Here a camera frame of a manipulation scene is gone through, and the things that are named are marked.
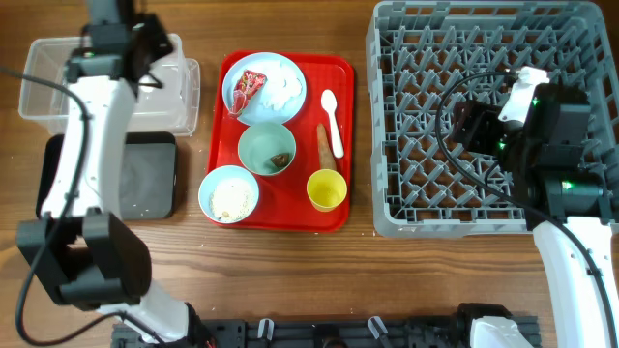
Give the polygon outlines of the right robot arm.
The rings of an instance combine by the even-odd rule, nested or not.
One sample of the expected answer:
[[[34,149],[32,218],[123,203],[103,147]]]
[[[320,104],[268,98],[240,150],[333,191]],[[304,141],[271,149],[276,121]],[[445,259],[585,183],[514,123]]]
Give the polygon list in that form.
[[[592,114],[587,95],[532,67],[502,74],[514,82],[507,102],[456,102],[452,139],[495,157],[512,175],[514,193],[491,187],[454,156],[447,160],[470,182],[524,210],[544,263],[558,345],[615,347],[611,194],[602,175],[582,164]]]

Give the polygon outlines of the light blue bowl with crumbs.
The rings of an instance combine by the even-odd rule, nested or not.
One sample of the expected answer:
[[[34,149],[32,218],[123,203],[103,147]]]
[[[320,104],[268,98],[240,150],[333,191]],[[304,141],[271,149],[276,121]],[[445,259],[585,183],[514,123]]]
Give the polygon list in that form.
[[[212,222],[235,224],[248,218],[259,200],[256,179],[245,168],[225,165],[210,171],[198,190],[198,203]]]

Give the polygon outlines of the red snack wrapper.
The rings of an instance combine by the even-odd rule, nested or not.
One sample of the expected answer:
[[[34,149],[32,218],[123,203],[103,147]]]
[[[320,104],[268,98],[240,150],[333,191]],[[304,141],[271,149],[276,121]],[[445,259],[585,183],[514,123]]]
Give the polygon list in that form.
[[[266,81],[267,76],[264,73],[244,70],[233,89],[233,104],[228,113],[232,117],[239,117]]]

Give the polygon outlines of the white tissue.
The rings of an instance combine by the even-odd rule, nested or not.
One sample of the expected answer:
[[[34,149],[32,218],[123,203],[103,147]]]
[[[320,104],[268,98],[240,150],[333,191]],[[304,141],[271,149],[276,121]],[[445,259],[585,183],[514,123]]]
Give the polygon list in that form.
[[[267,76],[260,101],[265,108],[282,110],[290,100],[301,95],[302,83],[289,66],[277,61],[267,62],[261,72]]]

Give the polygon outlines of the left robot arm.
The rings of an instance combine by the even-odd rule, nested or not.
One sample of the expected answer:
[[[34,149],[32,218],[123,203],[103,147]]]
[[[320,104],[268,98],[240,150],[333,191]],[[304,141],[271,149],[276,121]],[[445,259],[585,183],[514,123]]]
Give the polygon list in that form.
[[[41,215],[16,244],[57,305],[116,318],[153,347],[213,347],[188,303],[152,277],[148,247],[122,221],[119,187],[126,132],[141,86],[160,88],[151,67],[172,43],[155,14],[131,1],[91,1],[59,91],[70,100],[58,167]]]

